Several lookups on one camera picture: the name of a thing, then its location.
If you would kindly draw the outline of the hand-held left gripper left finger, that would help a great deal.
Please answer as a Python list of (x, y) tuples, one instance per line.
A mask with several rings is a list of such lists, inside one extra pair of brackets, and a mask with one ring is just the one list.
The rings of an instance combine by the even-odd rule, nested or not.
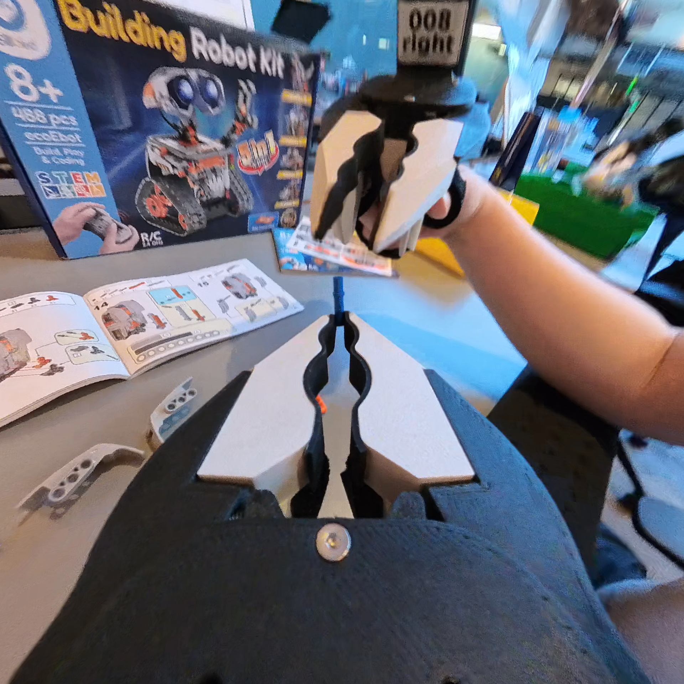
[(271, 492), (286, 517), (329, 475), (316, 397), (328, 382), (335, 317), (321, 316), (262, 359), (228, 411), (197, 476)]

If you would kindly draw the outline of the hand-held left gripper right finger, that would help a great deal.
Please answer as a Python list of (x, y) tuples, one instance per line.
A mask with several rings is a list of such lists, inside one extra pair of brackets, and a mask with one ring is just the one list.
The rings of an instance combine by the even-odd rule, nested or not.
[(381, 518), (396, 499), (473, 483), (475, 470), (421, 363), (359, 316), (345, 312), (352, 409), (342, 473), (355, 518)]

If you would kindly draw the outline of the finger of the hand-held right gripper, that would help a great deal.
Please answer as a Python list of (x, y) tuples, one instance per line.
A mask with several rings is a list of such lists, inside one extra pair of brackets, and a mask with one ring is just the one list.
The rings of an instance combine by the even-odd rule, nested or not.
[(454, 177), (455, 151), (463, 128), (460, 120), (437, 118), (414, 124), (407, 140), (384, 140), (373, 252), (396, 250), (402, 256), (415, 247), (425, 214), (447, 192)]
[(312, 179), (313, 237), (331, 233), (350, 242), (359, 216), (378, 199), (384, 178), (380, 165), (384, 123), (367, 111), (347, 111), (320, 142)]

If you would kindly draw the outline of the person's right forearm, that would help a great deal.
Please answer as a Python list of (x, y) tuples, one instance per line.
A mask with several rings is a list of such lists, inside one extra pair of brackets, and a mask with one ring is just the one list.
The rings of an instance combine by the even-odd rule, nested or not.
[(683, 330), (561, 252), (506, 204), (510, 251), (465, 271), (548, 384), (613, 425), (683, 445)]

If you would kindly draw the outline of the person's right hand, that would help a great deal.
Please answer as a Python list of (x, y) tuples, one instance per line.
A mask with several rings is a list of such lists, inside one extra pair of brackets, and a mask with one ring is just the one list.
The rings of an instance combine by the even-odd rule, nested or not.
[(455, 183), (418, 222), (419, 238), (437, 238), (465, 271), (492, 268), (510, 251), (508, 208), (490, 184), (471, 169), (458, 166)]

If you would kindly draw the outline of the grey curved panel piece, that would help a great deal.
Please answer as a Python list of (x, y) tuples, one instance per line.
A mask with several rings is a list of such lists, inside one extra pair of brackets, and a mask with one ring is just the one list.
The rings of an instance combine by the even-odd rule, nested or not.
[(39, 509), (51, 510), (50, 518), (59, 520), (90, 487), (95, 475), (118, 465), (141, 466), (146, 453), (115, 443), (100, 443), (86, 449), (48, 476), (24, 497), (16, 507), (26, 516)]
[(147, 441), (152, 451), (158, 449), (193, 413), (198, 392), (189, 377), (178, 385), (152, 411)]

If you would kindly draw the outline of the yellow storage bin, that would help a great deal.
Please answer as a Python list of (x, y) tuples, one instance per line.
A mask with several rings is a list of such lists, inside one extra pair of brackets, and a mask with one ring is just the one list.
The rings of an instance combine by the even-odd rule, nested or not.
[[(499, 189), (498, 192), (502, 195), (507, 205), (515, 209), (528, 224), (534, 224), (540, 209), (538, 203), (518, 196), (514, 192), (502, 189)], [(440, 239), (435, 237), (420, 239), (416, 244), (414, 252), (455, 277), (465, 278), (465, 273), (460, 267), (456, 257)]]

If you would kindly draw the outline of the blue sticker sheet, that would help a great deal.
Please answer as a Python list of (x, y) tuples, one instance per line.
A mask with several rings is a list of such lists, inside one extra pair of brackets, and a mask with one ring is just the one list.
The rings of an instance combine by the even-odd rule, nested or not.
[(334, 237), (315, 240), (307, 217), (295, 228), (274, 228), (271, 236), (281, 271), (398, 277), (391, 259), (370, 252), (356, 236), (348, 244)]

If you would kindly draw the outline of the black perforated panel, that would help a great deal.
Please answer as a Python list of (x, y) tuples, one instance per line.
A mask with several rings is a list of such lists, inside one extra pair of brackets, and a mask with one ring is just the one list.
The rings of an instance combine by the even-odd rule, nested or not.
[(529, 364), (488, 419), (534, 469), (594, 574), (618, 428), (554, 389)]

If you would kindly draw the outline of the green storage bin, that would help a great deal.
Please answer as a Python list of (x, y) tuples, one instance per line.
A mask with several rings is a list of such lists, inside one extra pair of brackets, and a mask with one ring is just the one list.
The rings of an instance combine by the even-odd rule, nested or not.
[(515, 193), (538, 205), (534, 226), (595, 257), (611, 259), (636, 243), (658, 214), (649, 205), (621, 208), (548, 176), (522, 175)]

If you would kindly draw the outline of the open instruction booklet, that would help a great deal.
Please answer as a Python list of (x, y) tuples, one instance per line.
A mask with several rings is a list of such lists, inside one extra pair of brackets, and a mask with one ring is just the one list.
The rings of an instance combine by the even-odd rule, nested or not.
[(247, 259), (85, 295), (39, 291), (2, 300), (1, 426), (76, 389), (137, 377), (303, 309)]

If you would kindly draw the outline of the blue robot kit box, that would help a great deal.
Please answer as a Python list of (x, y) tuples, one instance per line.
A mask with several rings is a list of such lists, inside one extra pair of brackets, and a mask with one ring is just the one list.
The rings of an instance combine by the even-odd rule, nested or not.
[(200, 6), (1, 2), (1, 145), (60, 258), (299, 224), (321, 56)]

